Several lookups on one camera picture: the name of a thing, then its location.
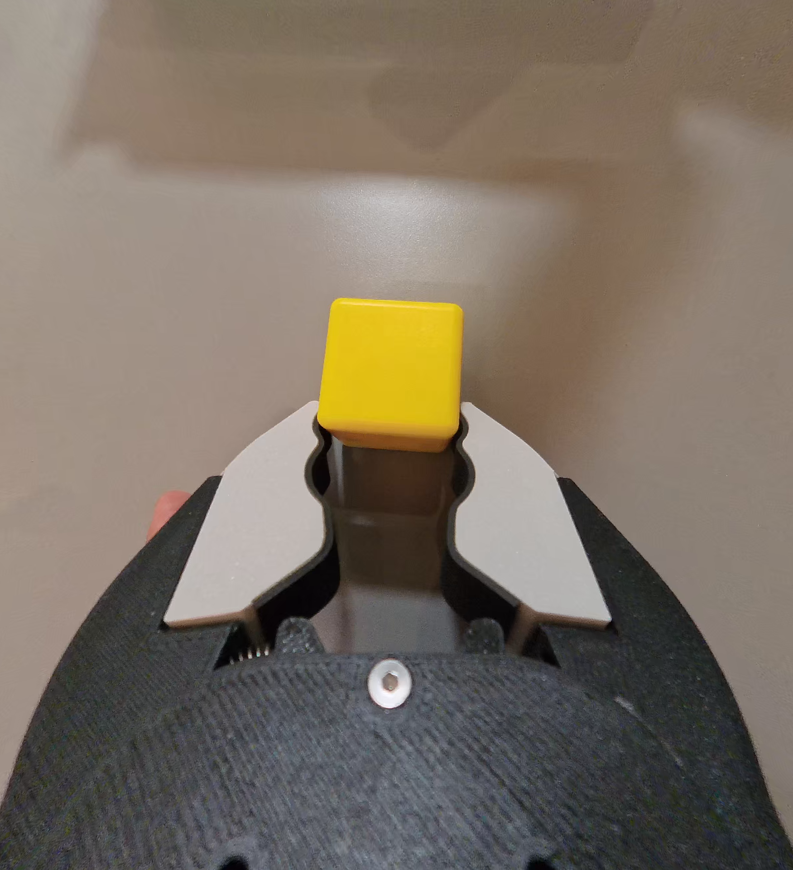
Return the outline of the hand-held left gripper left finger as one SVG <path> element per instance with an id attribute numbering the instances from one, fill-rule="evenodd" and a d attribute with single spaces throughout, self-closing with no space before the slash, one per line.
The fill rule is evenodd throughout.
<path id="1" fill-rule="evenodd" d="M 226 467 L 164 614 L 168 628 L 242 624 L 255 646 L 273 645 L 285 619 L 313 618 L 335 597 L 332 439 L 317 413 L 307 402 Z"/>

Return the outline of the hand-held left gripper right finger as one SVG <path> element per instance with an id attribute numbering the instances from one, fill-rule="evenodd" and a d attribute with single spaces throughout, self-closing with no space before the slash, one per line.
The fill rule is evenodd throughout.
<path id="1" fill-rule="evenodd" d="M 612 628 L 552 467 L 472 403 L 460 412 L 442 554 L 446 603 L 466 623 L 497 623 L 516 653 L 543 625 Z"/>

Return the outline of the yellow cube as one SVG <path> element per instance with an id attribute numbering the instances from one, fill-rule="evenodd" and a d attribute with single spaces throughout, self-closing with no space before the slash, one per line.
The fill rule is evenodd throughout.
<path id="1" fill-rule="evenodd" d="M 445 451 L 459 428 L 463 331 L 452 303 L 335 300 L 319 426 L 348 447 Z"/>

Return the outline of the grey desk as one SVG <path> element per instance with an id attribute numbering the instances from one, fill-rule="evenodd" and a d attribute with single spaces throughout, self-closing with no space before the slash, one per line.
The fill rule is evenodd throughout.
<path id="1" fill-rule="evenodd" d="M 465 397 L 684 603 L 793 841 L 793 2 L 0 2 L 0 800 L 339 297 L 462 307 Z"/>

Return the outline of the person's left hand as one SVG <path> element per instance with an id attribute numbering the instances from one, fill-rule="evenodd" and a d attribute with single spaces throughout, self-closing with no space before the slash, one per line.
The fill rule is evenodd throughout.
<path id="1" fill-rule="evenodd" d="M 155 502 L 149 527 L 146 532 L 148 543 L 183 507 L 190 498 L 190 493 L 182 490 L 164 492 Z"/>

